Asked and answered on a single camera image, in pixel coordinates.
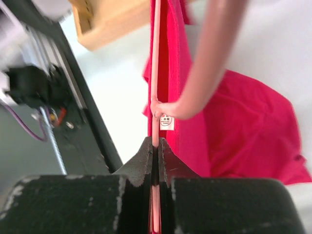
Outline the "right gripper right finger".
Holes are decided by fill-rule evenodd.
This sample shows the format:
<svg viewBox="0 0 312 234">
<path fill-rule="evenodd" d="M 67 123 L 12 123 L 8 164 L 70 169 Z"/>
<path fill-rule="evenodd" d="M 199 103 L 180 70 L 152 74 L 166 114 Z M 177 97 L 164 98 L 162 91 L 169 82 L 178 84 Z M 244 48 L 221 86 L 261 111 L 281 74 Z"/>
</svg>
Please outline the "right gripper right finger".
<svg viewBox="0 0 312 234">
<path fill-rule="evenodd" d="M 200 177 L 159 141 L 164 234 L 303 234 L 286 187 L 274 179 Z"/>
</svg>

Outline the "magenta t shirt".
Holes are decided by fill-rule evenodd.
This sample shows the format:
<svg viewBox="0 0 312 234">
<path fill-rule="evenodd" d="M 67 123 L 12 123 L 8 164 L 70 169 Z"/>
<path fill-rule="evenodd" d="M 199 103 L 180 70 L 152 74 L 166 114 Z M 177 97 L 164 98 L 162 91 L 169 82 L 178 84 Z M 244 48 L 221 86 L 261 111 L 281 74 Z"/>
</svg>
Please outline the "magenta t shirt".
<svg viewBox="0 0 312 234">
<path fill-rule="evenodd" d="M 151 1 L 151 49 L 144 72 L 149 85 L 145 109 L 152 137 L 150 110 L 155 1 Z M 182 0 L 161 0 L 157 99 L 177 101 L 195 55 L 186 27 L 190 19 Z M 301 154 L 301 139 L 292 104 L 262 82 L 227 70 L 206 106 L 189 119 L 162 114 L 159 141 L 200 177 L 274 179 L 287 191 L 309 186 L 312 176 Z"/>
</svg>

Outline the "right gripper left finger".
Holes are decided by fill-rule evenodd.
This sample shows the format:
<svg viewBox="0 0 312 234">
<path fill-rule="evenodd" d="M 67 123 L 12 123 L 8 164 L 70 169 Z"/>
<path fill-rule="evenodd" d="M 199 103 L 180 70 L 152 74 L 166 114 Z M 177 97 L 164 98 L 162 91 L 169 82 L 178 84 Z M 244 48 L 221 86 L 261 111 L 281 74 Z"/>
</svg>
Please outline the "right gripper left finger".
<svg viewBox="0 0 312 234">
<path fill-rule="evenodd" d="M 111 175 L 41 175 L 17 182 L 0 213 L 3 234 L 147 234 L 152 143 Z"/>
</svg>

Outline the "pink wire hanger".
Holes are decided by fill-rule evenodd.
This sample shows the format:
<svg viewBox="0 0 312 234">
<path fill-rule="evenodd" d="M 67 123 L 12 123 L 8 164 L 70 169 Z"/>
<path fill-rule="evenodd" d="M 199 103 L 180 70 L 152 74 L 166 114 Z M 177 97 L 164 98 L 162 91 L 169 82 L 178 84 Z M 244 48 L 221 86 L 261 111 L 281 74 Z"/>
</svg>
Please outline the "pink wire hanger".
<svg viewBox="0 0 312 234">
<path fill-rule="evenodd" d="M 212 0 L 199 35 L 196 55 L 180 98 L 161 103 L 157 99 L 159 66 L 161 1 L 155 1 L 153 52 L 151 67 L 150 110 L 152 114 L 152 185 L 150 198 L 150 229 L 157 234 L 161 229 L 160 186 L 158 169 L 159 119 L 167 114 L 177 119 L 189 119 L 206 106 L 221 81 L 225 65 L 234 45 L 246 0 Z"/>
</svg>

